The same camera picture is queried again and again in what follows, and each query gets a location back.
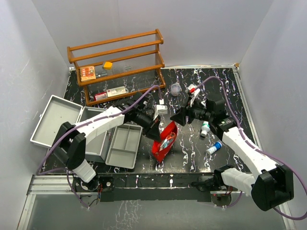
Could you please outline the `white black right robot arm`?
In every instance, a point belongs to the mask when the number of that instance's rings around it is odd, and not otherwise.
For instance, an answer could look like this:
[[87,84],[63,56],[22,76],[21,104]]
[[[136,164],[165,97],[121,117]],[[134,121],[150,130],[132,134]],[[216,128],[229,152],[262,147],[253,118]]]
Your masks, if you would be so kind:
[[211,132],[231,148],[249,168],[249,173],[225,165],[214,170],[213,178],[205,181],[219,190],[234,187],[251,196],[258,208],[267,211],[294,198],[293,172],[285,165],[261,154],[259,148],[248,143],[235,121],[226,112],[225,100],[220,96],[206,99],[206,105],[188,100],[170,118],[184,126],[193,120],[207,121]]

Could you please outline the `red first aid pouch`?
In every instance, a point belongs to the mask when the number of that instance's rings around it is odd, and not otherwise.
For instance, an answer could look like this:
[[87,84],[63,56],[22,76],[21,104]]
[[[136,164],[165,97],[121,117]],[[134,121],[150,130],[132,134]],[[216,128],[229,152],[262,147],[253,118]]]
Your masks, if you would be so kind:
[[152,146],[153,157],[161,163],[171,147],[173,146],[177,138],[177,126],[174,121],[172,121],[160,134],[161,142],[154,141]]

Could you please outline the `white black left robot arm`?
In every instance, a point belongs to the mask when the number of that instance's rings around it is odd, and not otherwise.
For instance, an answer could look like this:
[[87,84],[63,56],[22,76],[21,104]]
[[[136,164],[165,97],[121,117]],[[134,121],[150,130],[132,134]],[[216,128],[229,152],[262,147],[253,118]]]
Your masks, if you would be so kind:
[[120,100],[104,112],[83,122],[65,122],[60,126],[50,151],[83,181],[82,185],[88,191],[94,191],[99,186],[99,179],[96,171],[85,159],[86,146],[94,138],[112,128],[134,122],[142,127],[145,137],[161,141],[158,106],[155,107],[154,113],[149,115],[146,112],[147,104],[148,98],[145,94],[137,93],[133,98]]

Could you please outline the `small white bottle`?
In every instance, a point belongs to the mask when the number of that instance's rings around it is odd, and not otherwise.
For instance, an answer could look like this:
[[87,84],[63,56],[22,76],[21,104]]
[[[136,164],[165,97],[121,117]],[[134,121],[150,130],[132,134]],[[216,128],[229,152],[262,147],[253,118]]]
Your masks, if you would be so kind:
[[206,137],[209,132],[210,132],[209,122],[203,121],[201,126],[201,136]]

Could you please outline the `orange small scissors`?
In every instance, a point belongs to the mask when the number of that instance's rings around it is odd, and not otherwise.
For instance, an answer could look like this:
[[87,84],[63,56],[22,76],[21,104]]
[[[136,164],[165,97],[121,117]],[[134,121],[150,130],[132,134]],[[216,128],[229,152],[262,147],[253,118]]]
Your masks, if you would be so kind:
[[167,137],[166,139],[167,140],[170,140],[170,139],[174,139],[176,137],[176,134],[174,132],[171,132]]

